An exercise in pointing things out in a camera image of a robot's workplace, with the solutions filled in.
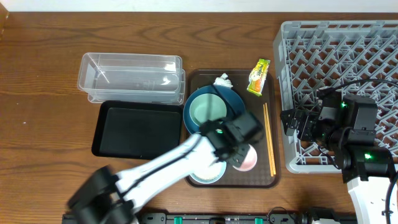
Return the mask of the pink and white cup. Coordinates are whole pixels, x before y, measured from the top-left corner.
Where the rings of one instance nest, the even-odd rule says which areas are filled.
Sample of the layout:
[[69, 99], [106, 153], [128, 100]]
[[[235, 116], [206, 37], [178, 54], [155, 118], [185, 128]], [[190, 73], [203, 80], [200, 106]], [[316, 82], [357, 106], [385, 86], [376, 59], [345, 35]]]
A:
[[249, 145], [248, 153], [240, 167], [233, 166], [234, 169], [240, 172], [247, 172], [252, 170], [257, 164], [257, 152], [252, 145]]

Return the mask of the dark blue plate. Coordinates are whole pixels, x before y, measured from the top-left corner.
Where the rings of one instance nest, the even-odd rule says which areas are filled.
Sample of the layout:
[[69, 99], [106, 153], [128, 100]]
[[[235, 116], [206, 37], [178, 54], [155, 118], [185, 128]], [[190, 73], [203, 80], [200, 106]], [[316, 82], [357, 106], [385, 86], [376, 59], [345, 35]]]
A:
[[[216, 85], [215, 88], [221, 93], [221, 96], [231, 105], [231, 108], [227, 106], [226, 109], [226, 116], [228, 118], [233, 117], [233, 112], [236, 112], [237, 114], [245, 112], [245, 105], [241, 97], [232, 89], [225, 87], [225, 86], [220, 86]], [[185, 127], [187, 131], [190, 134], [193, 134], [199, 130], [199, 126], [194, 123], [194, 121], [191, 119], [189, 115], [189, 107], [192, 105], [192, 102], [194, 101], [194, 98], [202, 95], [202, 94], [217, 94], [215, 89], [211, 85], [203, 86], [196, 91], [194, 91], [187, 99], [185, 106], [183, 108], [183, 122], [185, 124]]]

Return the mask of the mint green bowl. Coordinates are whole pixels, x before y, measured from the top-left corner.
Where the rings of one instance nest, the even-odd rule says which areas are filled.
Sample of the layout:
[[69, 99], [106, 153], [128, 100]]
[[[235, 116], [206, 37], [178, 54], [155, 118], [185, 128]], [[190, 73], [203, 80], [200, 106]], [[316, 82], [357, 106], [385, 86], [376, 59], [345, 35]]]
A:
[[205, 121], [226, 117], [227, 108], [218, 95], [205, 93], [193, 99], [189, 107], [189, 115], [197, 126], [201, 126]]

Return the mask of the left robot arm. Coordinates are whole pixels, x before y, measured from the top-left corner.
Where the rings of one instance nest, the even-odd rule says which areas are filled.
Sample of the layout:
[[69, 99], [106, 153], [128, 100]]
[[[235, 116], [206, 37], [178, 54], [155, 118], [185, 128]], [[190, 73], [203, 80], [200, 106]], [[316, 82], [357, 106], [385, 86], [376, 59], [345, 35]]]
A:
[[108, 166], [96, 170], [67, 206], [77, 223], [134, 223], [148, 201], [190, 174], [217, 162], [241, 165], [263, 133], [250, 112], [207, 121], [181, 145], [141, 166], [117, 174]]

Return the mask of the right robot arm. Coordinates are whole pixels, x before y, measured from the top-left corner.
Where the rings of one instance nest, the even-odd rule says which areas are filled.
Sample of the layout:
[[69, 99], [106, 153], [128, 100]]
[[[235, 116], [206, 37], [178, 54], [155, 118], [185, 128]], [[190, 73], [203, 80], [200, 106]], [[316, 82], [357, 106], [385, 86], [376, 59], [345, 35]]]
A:
[[334, 153], [334, 165], [348, 187], [358, 223], [397, 223], [394, 160], [388, 149], [374, 144], [376, 102], [338, 91], [320, 99], [319, 112], [281, 112], [285, 135], [316, 142]]

